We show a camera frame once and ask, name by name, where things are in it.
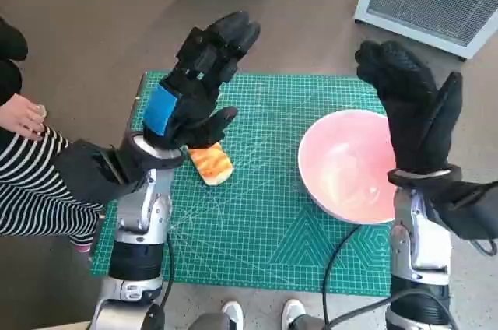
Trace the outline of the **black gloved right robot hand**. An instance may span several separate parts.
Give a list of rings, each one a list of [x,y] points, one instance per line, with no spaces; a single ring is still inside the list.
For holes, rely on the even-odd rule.
[[[396,41],[366,40],[355,59],[358,78],[375,88],[388,116],[396,168],[413,174],[447,169],[462,74],[451,72],[438,87],[426,64]]]

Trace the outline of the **person's hand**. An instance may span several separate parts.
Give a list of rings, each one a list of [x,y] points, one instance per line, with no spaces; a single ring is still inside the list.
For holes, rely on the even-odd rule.
[[[15,93],[1,105],[1,127],[24,138],[40,140],[47,117],[43,105]]]

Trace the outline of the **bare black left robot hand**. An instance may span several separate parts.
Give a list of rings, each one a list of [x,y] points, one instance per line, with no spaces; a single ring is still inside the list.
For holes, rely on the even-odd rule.
[[[193,27],[177,52],[177,63],[151,94],[143,135],[161,149],[209,148],[237,116],[236,107],[217,111],[219,90],[238,70],[260,34],[246,11],[232,12],[205,29]]]

